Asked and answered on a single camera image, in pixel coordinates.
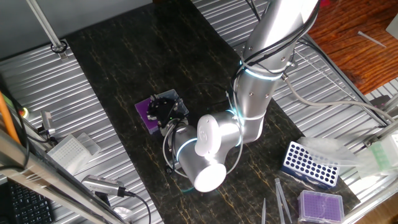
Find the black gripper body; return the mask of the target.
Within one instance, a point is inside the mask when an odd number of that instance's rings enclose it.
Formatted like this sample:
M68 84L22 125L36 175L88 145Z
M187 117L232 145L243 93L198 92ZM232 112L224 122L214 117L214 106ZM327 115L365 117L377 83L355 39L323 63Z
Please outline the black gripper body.
M172 100L170 98L161 98L157 107L158 126L166 127L167 123L175 118L182 119L185 115L178 110L180 99Z

